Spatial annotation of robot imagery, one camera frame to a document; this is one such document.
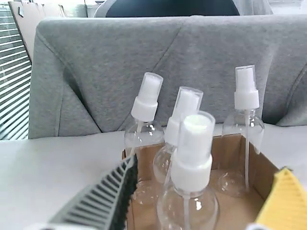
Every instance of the bottle cap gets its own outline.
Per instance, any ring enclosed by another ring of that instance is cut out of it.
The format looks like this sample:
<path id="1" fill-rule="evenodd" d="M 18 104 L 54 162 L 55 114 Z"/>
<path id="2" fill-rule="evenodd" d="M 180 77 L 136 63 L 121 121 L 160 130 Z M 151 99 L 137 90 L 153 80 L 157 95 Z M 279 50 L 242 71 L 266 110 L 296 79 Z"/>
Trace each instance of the bottle cap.
<path id="1" fill-rule="evenodd" d="M 131 115 L 143 122 L 154 120 L 163 78 L 155 73 L 145 73 L 139 95 L 135 98 Z"/>
<path id="2" fill-rule="evenodd" d="M 172 158 L 171 178 L 185 192 L 199 192 L 209 183 L 215 118 L 203 111 L 180 123 L 177 150 Z"/>
<path id="3" fill-rule="evenodd" d="M 235 109 L 259 108 L 259 93 L 256 89 L 255 66 L 236 67 Z"/>
<path id="4" fill-rule="evenodd" d="M 177 146 L 180 120 L 195 114 L 201 106 L 203 92 L 194 88 L 180 87 L 173 110 L 165 130 L 165 142 Z"/>

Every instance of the clear plastic spray bottle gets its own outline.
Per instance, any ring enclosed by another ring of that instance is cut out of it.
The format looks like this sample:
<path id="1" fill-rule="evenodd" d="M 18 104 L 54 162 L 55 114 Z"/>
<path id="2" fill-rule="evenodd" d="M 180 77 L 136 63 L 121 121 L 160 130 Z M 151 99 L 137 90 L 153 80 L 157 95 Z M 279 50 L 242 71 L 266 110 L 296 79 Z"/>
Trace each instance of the clear plastic spray bottle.
<path id="1" fill-rule="evenodd" d="M 145 73 L 138 96 L 135 98 L 131 115 L 134 122 L 127 126 L 125 131 L 125 150 L 127 155 L 137 154 L 139 183 L 133 198 L 140 204 L 152 204 L 154 201 L 154 189 L 152 188 L 151 170 L 141 162 L 151 162 L 156 153 L 148 156 L 143 147 L 164 143 L 164 131 L 154 121 L 158 107 L 158 96 L 161 90 L 163 78 L 154 73 Z"/>
<path id="2" fill-rule="evenodd" d="M 221 176 L 218 179 L 218 189 L 233 197 L 242 196 L 248 192 L 255 176 L 254 167 L 257 157 L 250 159 L 250 143 L 253 151 L 260 153 L 264 123 L 256 114 L 259 108 L 259 93 L 256 89 L 255 66 L 236 68 L 235 109 L 223 123 L 222 147 L 219 157 Z M 240 155 L 244 145 L 245 154 Z"/>
<path id="3" fill-rule="evenodd" d="M 203 92 L 194 88 L 180 87 L 173 110 L 165 130 L 165 146 L 156 154 L 153 160 L 154 187 L 159 195 L 164 183 L 168 183 L 171 156 L 178 145 L 180 119 L 199 111 Z"/>
<path id="4" fill-rule="evenodd" d="M 157 201 L 160 230 L 213 230 L 219 208 L 208 188 L 212 166 L 215 118 L 199 111 L 180 124 L 177 150 L 173 153 L 170 180 Z"/>

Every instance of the fabric seam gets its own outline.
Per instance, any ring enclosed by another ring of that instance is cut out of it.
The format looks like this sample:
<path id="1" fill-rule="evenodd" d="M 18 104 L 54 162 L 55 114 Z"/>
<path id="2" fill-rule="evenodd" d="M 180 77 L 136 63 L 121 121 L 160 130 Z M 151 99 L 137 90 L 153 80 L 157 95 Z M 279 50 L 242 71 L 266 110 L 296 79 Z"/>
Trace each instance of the fabric seam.
<path id="1" fill-rule="evenodd" d="M 291 90 L 287 96 L 287 101 L 286 101 L 286 114 L 289 112 L 289 106 L 290 103 L 292 101 L 292 97 L 298 87 L 298 85 L 300 84 L 302 78 L 304 77 L 304 75 L 307 72 L 307 63 L 303 66 L 302 70 L 299 72 L 297 78 L 295 79 L 294 83 L 292 84 Z"/>
<path id="2" fill-rule="evenodd" d="M 71 66 L 65 61 L 65 59 L 58 53 L 56 52 L 52 46 L 49 44 L 49 42 L 44 38 L 44 36 L 42 36 L 40 34 L 40 32 L 38 30 L 36 30 L 36 35 L 37 37 L 42 41 L 42 43 L 59 59 L 59 61 L 68 68 L 68 70 L 70 71 L 70 73 L 73 75 L 73 77 L 76 79 L 74 71 L 72 70 Z M 63 106 L 63 97 L 61 99 L 61 105 L 60 105 L 60 115 L 61 115 L 61 111 L 62 111 L 62 106 Z M 84 108 L 86 109 L 86 111 L 88 112 L 88 115 L 91 117 L 92 121 L 95 123 L 95 125 L 97 126 L 97 128 L 100 130 L 100 132 L 102 132 L 102 130 L 100 129 L 100 127 L 98 126 L 98 124 L 95 122 L 95 120 L 93 119 L 93 117 L 91 116 L 91 114 L 89 113 L 88 109 L 84 106 Z M 59 136 L 59 126 L 60 126 L 60 116 L 59 116 L 59 120 L 58 120 L 58 125 L 56 125 L 56 127 L 58 128 L 57 131 L 55 131 L 56 137 Z"/>
<path id="3" fill-rule="evenodd" d="M 157 68 L 157 66 L 159 65 L 159 63 L 161 62 L 161 60 L 165 57 L 165 55 L 168 53 L 170 47 L 173 45 L 175 39 L 177 38 L 179 32 L 181 31 L 183 25 L 186 23 L 186 20 L 184 20 L 181 23 L 180 28 L 178 29 L 178 32 L 176 33 L 176 35 L 174 36 L 173 40 L 171 41 L 170 45 L 168 46 L 168 48 L 165 50 L 165 52 L 162 54 L 161 58 L 157 61 L 157 63 L 155 64 L 155 66 L 153 67 L 153 70 L 151 72 L 154 72 L 154 70 Z M 126 120 L 128 119 L 130 113 L 128 113 L 128 115 L 125 117 L 124 121 L 120 124 L 120 126 L 117 128 L 117 130 L 126 122 Z"/>

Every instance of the brown cardboard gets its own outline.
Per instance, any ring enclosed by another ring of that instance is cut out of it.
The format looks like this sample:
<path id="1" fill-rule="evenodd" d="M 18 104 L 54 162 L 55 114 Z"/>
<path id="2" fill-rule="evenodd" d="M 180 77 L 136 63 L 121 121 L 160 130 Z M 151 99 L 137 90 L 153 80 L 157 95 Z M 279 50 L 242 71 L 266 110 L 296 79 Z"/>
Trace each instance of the brown cardboard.
<path id="1" fill-rule="evenodd" d="M 242 136 L 229 136 L 227 140 L 233 143 L 233 147 L 240 147 L 240 155 L 245 154 L 245 139 Z M 221 137 L 215 137 L 212 144 L 213 170 L 211 173 L 210 187 L 215 187 L 217 178 L 220 174 L 217 168 L 219 152 L 222 149 Z M 143 147 L 140 155 L 143 157 L 138 159 L 140 162 L 140 173 L 145 173 L 149 179 L 152 172 L 152 160 L 154 152 L 157 152 L 160 146 Z M 273 176 L 278 169 L 263 155 L 257 155 L 254 147 L 250 144 L 250 167 L 256 169 L 256 174 L 253 180 L 253 188 L 250 193 L 242 198 L 232 198 L 222 193 L 216 192 L 219 202 L 220 216 L 215 230 L 244 230 L 246 225 L 253 222 L 269 192 L 273 183 Z M 122 153 L 122 158 L 126 157 L 125 151 Z M 232 164 L 231 158 L 227 156 L 229 164 Z M 128 230 L 156 230 L 155 227 L 155 209 L 154 206 L 140 205 L 131 200 L 132 204 L 129 207 L 127 214 Z"/>

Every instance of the white table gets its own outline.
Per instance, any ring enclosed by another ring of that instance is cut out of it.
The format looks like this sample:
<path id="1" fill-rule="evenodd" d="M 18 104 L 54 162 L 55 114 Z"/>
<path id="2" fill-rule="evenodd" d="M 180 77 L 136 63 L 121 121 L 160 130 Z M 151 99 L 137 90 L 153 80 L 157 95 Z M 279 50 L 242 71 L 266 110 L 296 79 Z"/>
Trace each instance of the white table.
<path id="1" fill-rule="evenodd" d="M 217 125 L 215 135 L 221 134 Z M 0 141 L 0 229 L 48 221 L 104 170 L 121 160 L 123 132 L 74 138 Z M 307 126 L 267 125 L 261 151 L 307 184 Z"/>

